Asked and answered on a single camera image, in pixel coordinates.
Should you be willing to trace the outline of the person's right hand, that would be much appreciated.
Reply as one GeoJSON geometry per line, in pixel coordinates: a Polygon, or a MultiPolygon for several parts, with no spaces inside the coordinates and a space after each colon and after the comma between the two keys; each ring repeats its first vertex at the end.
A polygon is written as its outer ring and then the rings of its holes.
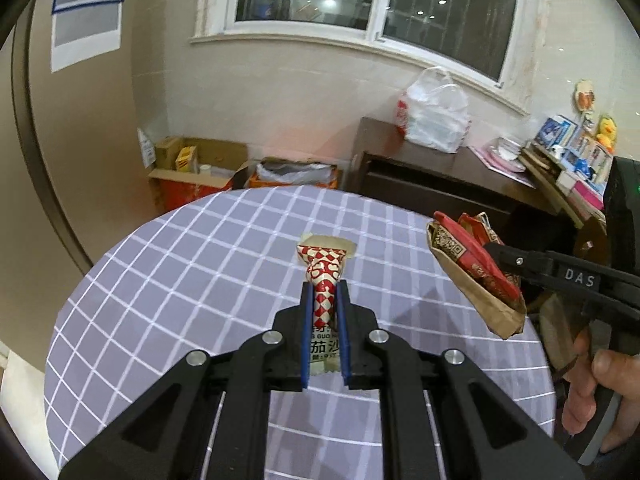
{"type": "Polygon", "coordinates": [[[579,434],[596,414],[594,390],[597,385],[620,394],[622,402],[617,417],[600,447],[600,451],[606,453],[627,442],[639,427],[639,358],[612,350],[599,350],[590,358],[589,349],[590,331],[586,327],[574,341],[577,360],[564,376],[570,383],[570,391],[561,420],[569,434],[579,434]]]}

